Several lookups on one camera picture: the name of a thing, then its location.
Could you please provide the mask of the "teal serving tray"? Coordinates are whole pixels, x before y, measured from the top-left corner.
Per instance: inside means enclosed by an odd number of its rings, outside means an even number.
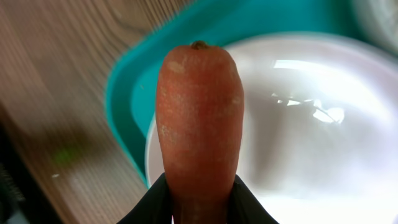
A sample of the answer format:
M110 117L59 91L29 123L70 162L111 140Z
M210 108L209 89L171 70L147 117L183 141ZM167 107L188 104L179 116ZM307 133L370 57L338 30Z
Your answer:
M227 47L244 83L238 173L270 183L361 184L397 176L395 1L200 1L121 57L106 116L146 185L163 165L154 121L160 65L202 39Z

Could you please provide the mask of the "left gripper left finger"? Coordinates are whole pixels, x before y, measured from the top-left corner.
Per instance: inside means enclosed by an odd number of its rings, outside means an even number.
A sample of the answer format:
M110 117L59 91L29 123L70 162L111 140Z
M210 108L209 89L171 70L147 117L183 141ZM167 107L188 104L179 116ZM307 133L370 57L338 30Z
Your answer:
M172 199L161 174L138 204L117 224L171 224Z

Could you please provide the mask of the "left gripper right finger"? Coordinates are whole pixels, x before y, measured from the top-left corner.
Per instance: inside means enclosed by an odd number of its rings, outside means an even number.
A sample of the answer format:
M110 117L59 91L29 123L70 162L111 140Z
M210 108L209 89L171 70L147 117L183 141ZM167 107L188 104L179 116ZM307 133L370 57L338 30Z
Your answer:
M228 224L279 224L235 175L228 199Z

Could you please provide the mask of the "orange carrot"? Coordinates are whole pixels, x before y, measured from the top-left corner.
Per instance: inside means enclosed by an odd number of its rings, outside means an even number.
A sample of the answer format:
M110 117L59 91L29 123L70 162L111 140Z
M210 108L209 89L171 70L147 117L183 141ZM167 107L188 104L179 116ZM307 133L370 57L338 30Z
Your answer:
M243 84L225 49L198 40L166 55L155 120L175 223L226 222L243 114Z

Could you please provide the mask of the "white round plate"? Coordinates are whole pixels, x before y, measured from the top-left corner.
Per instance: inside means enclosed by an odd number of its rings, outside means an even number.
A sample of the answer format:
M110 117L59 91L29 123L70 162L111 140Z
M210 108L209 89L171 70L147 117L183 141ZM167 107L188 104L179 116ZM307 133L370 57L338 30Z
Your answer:
M164 58L147 176L175 223L225 223L242 180L254 223L397 222L397 60L324 35L203 41Z

